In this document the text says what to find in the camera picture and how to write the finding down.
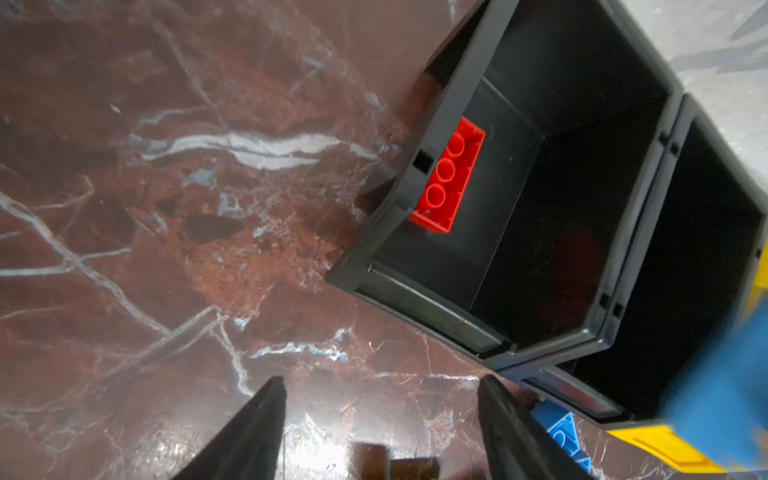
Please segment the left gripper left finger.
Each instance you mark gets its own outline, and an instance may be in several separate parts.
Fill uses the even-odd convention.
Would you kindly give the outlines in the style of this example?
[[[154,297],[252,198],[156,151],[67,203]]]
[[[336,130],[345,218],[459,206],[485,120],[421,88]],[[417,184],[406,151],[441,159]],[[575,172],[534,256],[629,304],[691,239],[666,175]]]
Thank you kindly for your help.
[[[283,438],[287,392],[270,378],[175,475],[177,479],[273,479]]]

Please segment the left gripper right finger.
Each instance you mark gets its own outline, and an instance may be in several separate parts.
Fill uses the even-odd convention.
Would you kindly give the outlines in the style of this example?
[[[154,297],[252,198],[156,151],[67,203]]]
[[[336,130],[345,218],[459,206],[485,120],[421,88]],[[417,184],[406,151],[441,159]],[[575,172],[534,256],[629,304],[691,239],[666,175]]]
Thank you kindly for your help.
[[[493,375],[480,379],[478,416],[493,480],[590,478]]]

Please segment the blue lego brick top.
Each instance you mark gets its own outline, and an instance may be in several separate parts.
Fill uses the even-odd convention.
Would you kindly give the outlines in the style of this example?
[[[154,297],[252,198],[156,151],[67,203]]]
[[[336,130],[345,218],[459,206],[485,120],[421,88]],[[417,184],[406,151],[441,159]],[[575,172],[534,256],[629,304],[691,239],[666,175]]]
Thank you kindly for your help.
[[[554,402],[543,401],[536,404],[531,414],[578,466],[587,474],[592,473],[591,458],[581,449],[572,412]]]

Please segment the blue lego brick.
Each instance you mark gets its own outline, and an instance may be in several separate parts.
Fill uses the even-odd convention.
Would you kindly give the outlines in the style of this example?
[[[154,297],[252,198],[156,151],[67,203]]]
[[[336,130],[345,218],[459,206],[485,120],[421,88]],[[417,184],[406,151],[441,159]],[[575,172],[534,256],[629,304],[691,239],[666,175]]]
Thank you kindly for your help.
[[[767,468],[767,303],[710,344],[672,387],[662,419],[723,469]]]
[[[536,404],[531,414],[578,466],[587,474],[592,473],[591,458],[581,449],[572,412],[554,402],[543,401]]]

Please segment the red lego brick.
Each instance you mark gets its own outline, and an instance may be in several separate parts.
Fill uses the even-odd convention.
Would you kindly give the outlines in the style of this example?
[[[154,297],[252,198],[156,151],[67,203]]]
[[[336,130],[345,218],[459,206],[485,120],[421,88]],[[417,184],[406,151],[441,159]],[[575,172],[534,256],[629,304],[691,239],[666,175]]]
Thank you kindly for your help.
[[[409,217],[410,222],[433,233],[451,231],[485,136],[466,117],[460,119]]]

